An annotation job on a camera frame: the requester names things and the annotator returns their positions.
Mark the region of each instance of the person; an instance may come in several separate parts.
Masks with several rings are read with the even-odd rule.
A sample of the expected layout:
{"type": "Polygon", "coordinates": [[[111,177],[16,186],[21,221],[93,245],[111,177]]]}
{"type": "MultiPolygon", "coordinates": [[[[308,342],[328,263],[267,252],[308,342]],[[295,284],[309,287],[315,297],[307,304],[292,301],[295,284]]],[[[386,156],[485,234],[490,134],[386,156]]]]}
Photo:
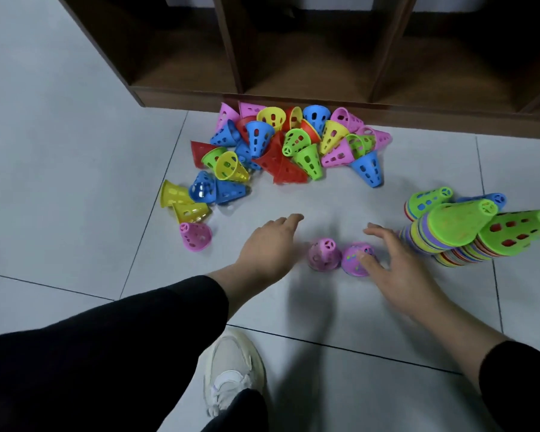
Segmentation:
{"type": "MultiPolygon", "coordinates": [[[[204,397],[214,418],[204,431],[267,430],[262,360],[244,334],[224,327],[291,270],[302,219],[259,227],[228,267],[1,334],[0,431],[155,431],[206,348],[204,397]]],[[[455,305],[391,230],[369,223],[364,232],[388,247],[389,269],[360,255],[383,296],[438,339],[504,430],[540,430],[540,351],[455,305]]]]}

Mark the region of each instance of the tile grout line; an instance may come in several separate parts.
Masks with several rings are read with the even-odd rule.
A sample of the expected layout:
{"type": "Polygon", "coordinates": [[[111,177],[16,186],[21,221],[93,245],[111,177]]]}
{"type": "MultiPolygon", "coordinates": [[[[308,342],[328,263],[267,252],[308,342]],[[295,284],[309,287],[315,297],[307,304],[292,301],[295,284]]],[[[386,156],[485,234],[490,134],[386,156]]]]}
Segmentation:
{"type": "Polygon", "coordinates": [[[60,288],[59,286],[46,285],[45,283],[38,283],[38,282],[32,282],[31,280],[18,279],[17,277],[4,276],[3,274],[0,274],[0,278],[3,278],[3,279],[10,279],[11,281],[18,281],[18,282],[23,282],[23,283],[30,283],[30,284],[32,284],[32,285],[45,286],[46,288],[53,288],[53,289],[55,289],[55,290],[66,291],[66,292],[68,292],[68,293],[81,294],[81,295],[83,295],[83,296],[102,298],[102,299],[104,299],[104,300],[109,300],[109,301],[111,301],[111,302],[113,302],[113,301],[115,300],[115,299],[113,299],[113,298],[102,297],[101,295],[88,294],[87,292],[80,292],[80,291],[68,290],[68,289],[66,289],[66,288],[60,288]]]}
{"type": "MultiPolygon", "coordinates": [[[[480,148],[478,147],[478,135],[474,135],[476,141],[476,153],[478,153],[478,167],[480,168],[480,182],[482,183],[482,195],[486,195],[484,190],[484,177],[482,176],[482,161],[480,160],[480,148]]],[[[496,264],[492,259],[492,271],[494,273],[494,286],[496,287],[496,302],[498,303],[498,318],[500,320],[500,331],[504,333],[504,325],[502,324],[502,307],[500,306],[500,295],[498,294],[498,279],[496,277],[496,264]]]]}
{"type": "Polygon", "coordinates": [[[389,358],[387,356],[375,355],[373,353],[365,353],[365,352],[361,352],[361,351],[358,351],[358,350],[352,350],[350,348],[331,346],[330,344],[322,344],[322,343],[317,343],[315,341],[308,341],[308,340],[305,340],[305,339],[294,338],[293,336],[287,336],[287,335],[282,335],[282,334],[273,334],[271,332],[260,331],[258,329],[251,329],[251,328],[248,328],[248,327],[238,326],[238,325],[230,324],[230,323],[227,323],[226,326],[236,327],[238,329],[244,329],[245,331],[258,332],[260,334],[279,336],[280,338],[286,338],[286,339],[291,339],[291,340],[294,340],[294,341],[300,341],[300,342],[303,342],[303,343],[313,344],[315,346],[335,348],[337,350],[342,350],[342,351],[346,351],[346,352],[350,352],[350,353],[357,353],[359,355],[364,355],[364,356],[371,356],[373,358],[385,359],[387,361],[399,362],[399,363],[407,364],[407,365],[414,365],[416,367],[422,367],[422,368],[427,368],[427,369],[431,369],[431,370],[441,371],[443,373],[455,374],[457,376],[463,376],[462,373],[459,373],[457,371],[445,370],[445,369],[438,368],[438,367],[432,367],[430,365],[417,364],[415,362],[402,361],[401,359],[389,358]]]}
{"type": "Polygon", "coordinates": [[[166,165],[166,170],[164,171],[164,175],[162,176],[162,180],[160,181],[158,192],[156,193],[156,197],[154,197],[154,203],[150,210],[150,215],[148,216],[148,219],[146,220],[146,225],[144,226],[144,230],[142,231],[142,236],[140,237],[140,242],[138,242],[138,247],[136,247],[136,253],[134,253],[134,258],[132,259],[132,263],[130,264],[130,269],[128,270],[128,274],[126,275],[126,280],[124,281],[124,285],[122,286],[122,292],[120,293],[120,297],[118,297],[118,300],[122,298],[122,294],[124,293],[124,289],[126,288],[126,284],[128,283],[128,278],[130,277],[130,273],[132,272],[132,267],[134,266],[134,262],[136,261],[138,250],[140,250],[140,245],[142,244],[142,240],[144,239],[144,233],[146,233],[146,227],[148,227],[148,223],[150,223],[150,217],[152,217],[152,212],[154,212],[154,207],[156,206],[156,200],[158,199],[158,196],[160,195],[160,189],[162,188],[162,183],[164,182],[164,179],[166,178],[166,174],[168,173],[168,168],[170,167],[170,163],[172,162],[172,158],[174,157],[174,152],[176,151],[176,146],[178,145],[178,141],[180,140],[180,135],[182,135],[182,130],[184,130],[184,124],[186,123],[186,119],[188,118],[188,113],[189,111],[187,110],[186,116],[184,117],[184,121],[182,122],[182,125],[180,126],[180,132],[178,133],[178,137],[176,138],[176,143],[174,144],[174,148],[172,149],[172,154],[170,155],[170,159],[168,160],[168,164],[166,165]]]}

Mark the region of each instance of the white shoe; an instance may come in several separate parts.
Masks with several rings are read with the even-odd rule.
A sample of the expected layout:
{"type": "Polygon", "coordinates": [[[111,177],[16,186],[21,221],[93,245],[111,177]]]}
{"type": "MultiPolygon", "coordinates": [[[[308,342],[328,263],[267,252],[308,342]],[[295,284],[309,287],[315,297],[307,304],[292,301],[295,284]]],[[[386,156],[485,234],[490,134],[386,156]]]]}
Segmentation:
{"type": "Polygon", "coordinates": [[[206,353],[204,400],[209,416],[228,409],[243,389],[264,389],[262,359],[244,333],[227,328],[206,353]]]}

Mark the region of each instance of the tiled floor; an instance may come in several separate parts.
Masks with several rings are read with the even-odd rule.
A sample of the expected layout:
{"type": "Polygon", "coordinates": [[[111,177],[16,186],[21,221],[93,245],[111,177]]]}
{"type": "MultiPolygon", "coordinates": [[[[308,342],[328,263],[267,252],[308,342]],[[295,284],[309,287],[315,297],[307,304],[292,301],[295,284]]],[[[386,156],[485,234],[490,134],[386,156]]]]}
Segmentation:
{"type": "MultiPolygon", "coordinates": [[[[208,141],[215,120],[139,108],[56,0],[0,0],[0,333],[222,267],[255,227],[293,211],[306,216],[300,239],[349,243],[368,221],[404,224],[404,200],[444,184],[540,209],[540,140],[387,128],[384,187],[347,168],[304,186],[257,176],[251,195],[214,208],[213,244],[191,254],[156,195],[164,177],[192,182],[189,141],[208,141]]],[[[465,309],[540,348],[540,242],[494,266],[431,268],[465,309]]],[[[300,265],[230,324],[265,360],[277,430],[493,429],[444,350],[367,280],[300,265]]],[[[206,421],[198,368],[161,430],[206,421]]]]}

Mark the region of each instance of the blue cone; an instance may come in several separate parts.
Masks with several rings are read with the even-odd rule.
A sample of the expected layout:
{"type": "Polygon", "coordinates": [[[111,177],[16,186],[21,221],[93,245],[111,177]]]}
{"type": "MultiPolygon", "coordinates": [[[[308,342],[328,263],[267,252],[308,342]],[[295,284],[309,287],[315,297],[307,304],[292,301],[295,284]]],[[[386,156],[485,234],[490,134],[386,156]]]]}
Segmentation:
{"type": "Polygon", "coordinates": [[[226,121],[220,130],[210,139],[210,144],[216,147],[234,147],[242,139],[240,130],[232,120],[226,121]]]}
{"type": "Polygon", "coordinates": [[[253,159],[258,159],[270,145],[270,139],[275,132],[274,127],[263,121],[251,121],[246,124],[246,130],[250,141],[250,155],[253,159]]]}
{"type": "Polygon", "coordinates": [[[238,141],[234,152],[238,156],[238,160],[242,162],[242,165],[245,168],[250,168],[251,170],[261,170],[262,167],[257,163],[252,162],[252,153],[250,152],[250,147],[246,144],[244,140],[238,141]]]}
{"type": "Polygon", "coordinates": [[[456,203],[464,203],[469,202],[470,200],[482,200],[487,199],[491,202],[496,203],[496,206],[498,206],[498,211],[501,211],[504,206],[506,206],[506,203],[508,202],[508,198],[500,192],[492,192],[491,194],[486,195],[478,195],[475,197],[460,197],[458,200],[456,200],[456,203]]]}
{"type": "Polygon", "coordinates": [[[322,136],[324,133],[324,125],[326,121],[330,119],[332,112],[320,105],[307,106],[302,111],[302,116],[306,121],[308,121],[312,127],[316,129],[319,136],[322,136]]]}
{"type": "Polygon", "coordinates": [[[242,183],[216,179],[216,193],[216,204],[224,204],[244,197],[247,194],[247,188],[242,183]]]}
{"type": "Polygon", "coordinates": [[[216,178],[206,171],[201,171],[188,189],[188,195],[196,203],[214,203],[216,201],[216,178]]]}
{"type": "Polygon", "coordinates": [[[376,150],[354,160],[350,166],[371,188],[379,187],[382,184],[382,170],[376,150]]]}

